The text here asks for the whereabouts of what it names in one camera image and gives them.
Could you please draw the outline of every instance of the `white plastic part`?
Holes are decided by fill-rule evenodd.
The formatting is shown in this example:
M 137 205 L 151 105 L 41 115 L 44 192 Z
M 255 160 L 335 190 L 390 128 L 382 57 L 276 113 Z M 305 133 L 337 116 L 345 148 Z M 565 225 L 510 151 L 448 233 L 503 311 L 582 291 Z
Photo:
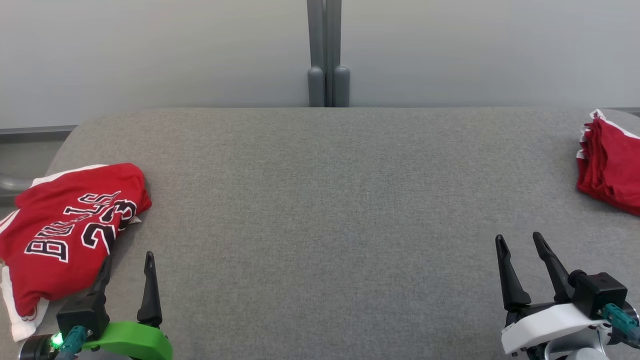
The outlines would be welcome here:
M 573 304 L 554 305 L 505 327 L 502 347 L 505 354 L 511 354 L 604 322 L 591 320 Z

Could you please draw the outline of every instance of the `gray floor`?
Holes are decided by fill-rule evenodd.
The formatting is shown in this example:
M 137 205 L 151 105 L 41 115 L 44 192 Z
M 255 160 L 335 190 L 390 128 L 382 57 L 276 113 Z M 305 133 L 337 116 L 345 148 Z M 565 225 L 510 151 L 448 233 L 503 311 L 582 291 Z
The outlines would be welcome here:
M 0 172 L 14 177 L 41 177 L 64 141 L 0 142 Z M 0 202 L 0 219 L 15 208 Z

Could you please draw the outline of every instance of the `folded red jersey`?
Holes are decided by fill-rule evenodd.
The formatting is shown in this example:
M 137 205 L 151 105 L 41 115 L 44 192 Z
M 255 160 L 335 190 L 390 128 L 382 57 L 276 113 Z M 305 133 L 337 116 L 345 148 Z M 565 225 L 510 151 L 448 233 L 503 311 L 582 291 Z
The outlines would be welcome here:
M 36 179 L 0 224 L 0 258 L 9 266 L 18 315 L 40 298 L 90 287 L 115 239 L 151 201 L 133 164 L 93 165 Z
M 600 110 L 582 128 L 578 189 L 640 216 L 640 137 L 608 121 Z

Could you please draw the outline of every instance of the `gray metal tube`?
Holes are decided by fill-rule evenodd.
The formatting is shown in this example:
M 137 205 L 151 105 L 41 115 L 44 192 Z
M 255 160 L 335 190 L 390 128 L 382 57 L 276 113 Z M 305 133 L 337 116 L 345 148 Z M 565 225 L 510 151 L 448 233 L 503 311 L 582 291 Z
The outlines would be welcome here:
M 33 179 L 20 179 L 0 173 L 0 189 L 11 192 L 23 192 L 31 186 L 32 182 Z

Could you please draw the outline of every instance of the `gray vertical pole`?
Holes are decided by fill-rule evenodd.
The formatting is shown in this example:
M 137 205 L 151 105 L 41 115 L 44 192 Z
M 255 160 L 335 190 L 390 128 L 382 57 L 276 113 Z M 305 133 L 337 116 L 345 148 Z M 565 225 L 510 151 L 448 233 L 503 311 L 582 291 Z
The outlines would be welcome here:
M 323 107 L 325 84 L 324 74 L 324 20 L 323 0 L 307 0 L 307 16 L 309 21 L 309 50 L 311 52 L 311 68 L 307 71 L 309 86 L 309 106 Z
M 326 105 L 349 106 L 349 68 L 340 64 L 342 0 L 326 0 Z

